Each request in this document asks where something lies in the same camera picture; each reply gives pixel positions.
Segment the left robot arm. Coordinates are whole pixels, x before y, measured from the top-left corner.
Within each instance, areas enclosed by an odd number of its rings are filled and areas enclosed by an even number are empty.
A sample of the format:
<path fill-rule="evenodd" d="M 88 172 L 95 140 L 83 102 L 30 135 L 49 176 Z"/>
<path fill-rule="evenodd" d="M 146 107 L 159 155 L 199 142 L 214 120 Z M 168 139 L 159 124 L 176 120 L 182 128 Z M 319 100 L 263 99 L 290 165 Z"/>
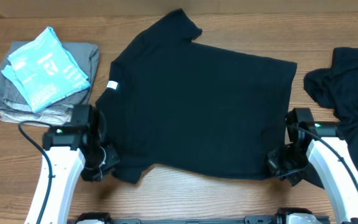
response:
<path fill-rule="evenodd" d="M 42 167 L 26 223 L 67 223 L 79 178 L 101 181 L 120 162 L 113 145 L 101 144 L 89 124 L 49 126 L 38 145 L 19 123 L 19 131 L 42 154 Z"/>

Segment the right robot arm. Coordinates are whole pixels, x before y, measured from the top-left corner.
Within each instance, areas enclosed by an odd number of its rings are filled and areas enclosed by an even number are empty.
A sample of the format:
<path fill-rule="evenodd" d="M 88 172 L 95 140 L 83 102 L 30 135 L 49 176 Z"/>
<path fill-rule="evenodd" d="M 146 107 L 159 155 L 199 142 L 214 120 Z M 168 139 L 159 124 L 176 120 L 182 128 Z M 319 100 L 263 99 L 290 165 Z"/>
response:
<path fill-rule="evenodd" d="M 338 223 L 358 223 L 358 171 L 337 123 L 315 121 L 308 108 L 288 112 L 285 124 L 289 144 L 267 155 L 270 173 L 296 185 L 312 167 L 326 193 Z"/>

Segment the black t-shirt with label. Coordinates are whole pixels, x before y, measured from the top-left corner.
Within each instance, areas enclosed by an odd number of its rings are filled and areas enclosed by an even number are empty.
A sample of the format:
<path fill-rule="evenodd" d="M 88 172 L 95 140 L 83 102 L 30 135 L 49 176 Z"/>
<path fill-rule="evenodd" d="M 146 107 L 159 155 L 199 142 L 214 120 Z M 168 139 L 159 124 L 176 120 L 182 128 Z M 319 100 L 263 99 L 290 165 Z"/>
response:
<path fill-rule="evenodd" d="M 136 183 L 154 164 L 228 179 L 270 177 L 267 154 L 285 141 L 297 65 L 196 43 L 181 9 L 138 34 L 111 62 L 96 101 L 113 172 Z"/>

